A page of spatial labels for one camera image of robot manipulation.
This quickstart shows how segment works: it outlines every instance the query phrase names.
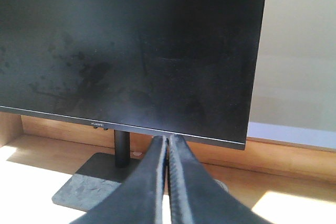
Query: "wooden desk surface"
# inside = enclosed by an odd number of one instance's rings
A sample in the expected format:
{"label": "wooden desk surface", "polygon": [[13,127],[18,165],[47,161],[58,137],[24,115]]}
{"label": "wooden desk surface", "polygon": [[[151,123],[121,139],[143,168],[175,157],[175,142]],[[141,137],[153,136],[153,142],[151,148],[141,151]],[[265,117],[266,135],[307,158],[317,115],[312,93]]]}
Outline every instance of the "wooden desk surface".
{"label": "wooden desk surface", "polygon": [[[82,215],[54,205],[51,197],[96,152],[113,149],[29,135],[0,148],[0,223],[59,224]],[[205,167],[233,196],[273,223],[336,223],[335,184]],[[168,205],[165,196],[164,223],[169,223]]]}

